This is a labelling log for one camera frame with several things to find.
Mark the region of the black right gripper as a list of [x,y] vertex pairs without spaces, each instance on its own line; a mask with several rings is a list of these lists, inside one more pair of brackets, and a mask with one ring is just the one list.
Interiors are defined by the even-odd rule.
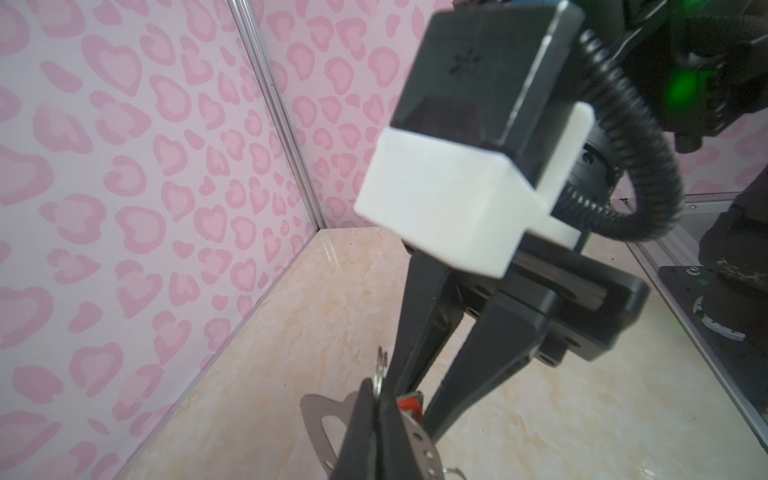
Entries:
[[612,349],[648,296],[640,278],[532,237],[500,279],[415,250],[384,387],[396,396],[417,390],[462,318],[475,319],[424,414],[437,442],[531,359],[558,365],[571,351],[591,361]]

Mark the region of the red tagged key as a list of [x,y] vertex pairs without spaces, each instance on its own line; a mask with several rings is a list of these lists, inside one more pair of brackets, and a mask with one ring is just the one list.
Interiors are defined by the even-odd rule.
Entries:
[[424,395],[420,391],[410,392],[396,398],[399,409],[417,424],[423,422]]

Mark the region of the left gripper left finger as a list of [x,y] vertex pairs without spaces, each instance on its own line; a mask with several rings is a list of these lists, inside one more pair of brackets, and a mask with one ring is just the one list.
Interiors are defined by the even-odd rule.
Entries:
[[370,378],[362,381],[331,480],[374,480],[377,474],[378,400]]

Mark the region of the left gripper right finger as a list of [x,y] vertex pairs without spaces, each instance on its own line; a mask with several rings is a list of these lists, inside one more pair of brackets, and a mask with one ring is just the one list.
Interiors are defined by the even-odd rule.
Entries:
[[377,422],[377,478],[422,480],[402,412],[389,389],[383,389],[379,396]]

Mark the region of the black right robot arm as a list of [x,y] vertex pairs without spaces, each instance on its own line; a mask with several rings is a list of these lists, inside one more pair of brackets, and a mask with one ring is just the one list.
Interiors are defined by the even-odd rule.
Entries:
[[639,318],[640,278],[587,258],[593,235],[686,253],[701,193],[736,192],[680,296],[708,331],[767,328],[763,1],[457,1],[434,14],[356,212],[410,255],[391,358],[355,427],[392,445],[397,401],[465,316],[475,324],[415,425],[440,439],[539,360],[591,361]]

